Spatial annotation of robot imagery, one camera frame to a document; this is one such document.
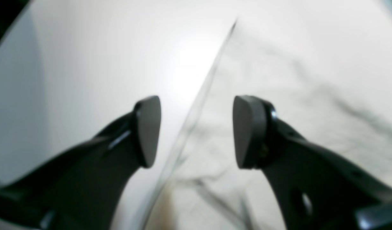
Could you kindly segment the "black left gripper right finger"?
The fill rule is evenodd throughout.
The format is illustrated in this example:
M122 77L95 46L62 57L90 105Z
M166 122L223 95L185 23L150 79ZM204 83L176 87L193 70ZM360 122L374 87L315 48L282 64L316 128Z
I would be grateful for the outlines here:
M262 171L286 229L392 230L392 188L307 141L270 102L235 96L232 119L237 165Z

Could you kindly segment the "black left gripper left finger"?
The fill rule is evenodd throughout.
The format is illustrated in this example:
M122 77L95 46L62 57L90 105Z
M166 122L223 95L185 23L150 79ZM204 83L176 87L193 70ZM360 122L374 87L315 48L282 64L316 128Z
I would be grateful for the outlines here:
M0 219L38 230L109 230L129 179L155 162L161 101L149 96L92 139L0 187Z

